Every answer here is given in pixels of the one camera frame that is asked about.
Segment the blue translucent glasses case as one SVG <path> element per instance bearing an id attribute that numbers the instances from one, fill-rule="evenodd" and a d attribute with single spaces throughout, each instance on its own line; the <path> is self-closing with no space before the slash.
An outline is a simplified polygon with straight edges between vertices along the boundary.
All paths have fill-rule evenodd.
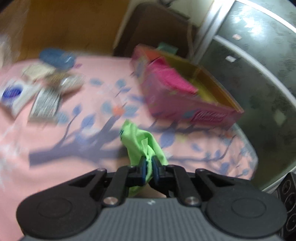
<path id="1" fill-rule="evenodd" d="M 69 70 L 74 67 L 76 63 L 76 56 L 70 52 L 47 48 L 40 52 L 39 59 L 46 64 L 49 64 L 60 70 Z"/>

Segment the brown wooden headboard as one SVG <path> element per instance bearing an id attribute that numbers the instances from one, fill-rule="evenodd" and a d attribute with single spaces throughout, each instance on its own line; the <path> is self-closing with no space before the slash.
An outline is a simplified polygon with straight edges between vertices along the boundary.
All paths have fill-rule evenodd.
<path id="1" fill-rule="evenodd" d="M 1 33 L 14 60 L 37 58 L 45 48 L 111 55 L 128 1 L 12 1 L 1 10 Z"/>

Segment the dark glass cabinet door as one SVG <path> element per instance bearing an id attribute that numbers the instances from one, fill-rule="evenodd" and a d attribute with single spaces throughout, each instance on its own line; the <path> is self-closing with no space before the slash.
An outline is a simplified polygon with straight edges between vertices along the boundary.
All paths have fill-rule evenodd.
<path id="1" fill-rule="evenodd" d="M 253 183 L 272 192 L 295 171 L 295 1 L 214 1 L 194 48 L 244 109 Z"/>

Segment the pink cloth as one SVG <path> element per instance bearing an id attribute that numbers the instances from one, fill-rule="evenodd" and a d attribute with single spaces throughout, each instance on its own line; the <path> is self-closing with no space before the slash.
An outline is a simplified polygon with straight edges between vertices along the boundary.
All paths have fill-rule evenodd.
<path id="1" fill-rule="evenodd" d="M 175 68 L 172 68 L 164 58 L 156 58 L 149 66 L 156 73 L 160 83 L 167 88 L 183 94 L 196 95 L 198 93 L 198 89 L 182 77 Z"/>

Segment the pink printed tablecloth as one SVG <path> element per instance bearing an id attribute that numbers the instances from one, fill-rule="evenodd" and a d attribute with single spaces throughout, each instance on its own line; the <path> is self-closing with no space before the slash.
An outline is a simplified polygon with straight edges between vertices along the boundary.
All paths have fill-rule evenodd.
<path id="1" fill-rule="evenodd" d="M 31 123 L 27 105 L 1 108 L 1 240 L 19 240 L 16 208 L 27 196 L 96 168 L 129 163 L 119 132 L 125 120 L 153 134 L 169 163 L 251 179 L 258 164 L 238 126 L 229 130 L 157 120 L 147 110 L 128 58 L 79 57 L 82 89 L 65 96 L 55 123 Z"/>

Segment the white blue tissue pack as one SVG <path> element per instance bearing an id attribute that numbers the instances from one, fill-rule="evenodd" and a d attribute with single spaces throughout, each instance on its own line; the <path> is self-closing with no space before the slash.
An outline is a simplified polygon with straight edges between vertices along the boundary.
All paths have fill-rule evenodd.
<path id="1" fill-rule="evenodd" d="M 1 107 L 16 118 L 38 91 L 37 86 L 21 79 L 11 79 L 1 87 Z"/>

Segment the beige paper packet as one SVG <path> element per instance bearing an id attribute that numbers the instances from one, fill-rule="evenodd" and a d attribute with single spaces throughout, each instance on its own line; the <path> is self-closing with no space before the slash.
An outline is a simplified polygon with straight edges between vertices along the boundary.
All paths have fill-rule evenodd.
<path id="1" fill-rule="evenodd" d="M 22 75 L 30 81 L 36 81 L 42 79 L 48 74 L 55 71 L 55 68 L 46 64 L 36 63 L 31 64 L 22 69 Z"/>

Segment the pink tin box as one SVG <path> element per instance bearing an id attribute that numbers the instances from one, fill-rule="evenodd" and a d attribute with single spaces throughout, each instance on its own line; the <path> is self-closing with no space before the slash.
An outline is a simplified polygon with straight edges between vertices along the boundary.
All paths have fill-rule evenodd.
<path id="1" fill-rule="evenodd" d="M 207 70 L 184 58 L 137 45 L 131 65 L 155 118 L 229 128 L 244 113 Z"/>

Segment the barcode printed packet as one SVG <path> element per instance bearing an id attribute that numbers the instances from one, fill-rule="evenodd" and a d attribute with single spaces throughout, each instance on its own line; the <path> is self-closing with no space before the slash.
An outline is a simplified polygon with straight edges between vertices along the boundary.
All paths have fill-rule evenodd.
<path id="1" fill-rule="evenodd" d="M 54 88 L 42 88 L 36 96 L 28 121 L 55 123 L 61 104 L 61 94 Z"/>

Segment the green microfiber cloth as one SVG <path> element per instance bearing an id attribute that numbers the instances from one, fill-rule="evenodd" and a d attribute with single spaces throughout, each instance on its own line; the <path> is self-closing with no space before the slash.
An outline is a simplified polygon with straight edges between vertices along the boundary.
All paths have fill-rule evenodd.
<path id="1" fill-rule="evenodd" d="M 152 158 L 157 157 L 164 166 L 168 160 L 154 136 L 145 130 L 140 129 L 130 120 L 125 120 L 120 129 L 121 143 L 126 147 L 130 164 L 137 166 L 143 158 L 147 164 L 145 183 L 152 178 Z"/>

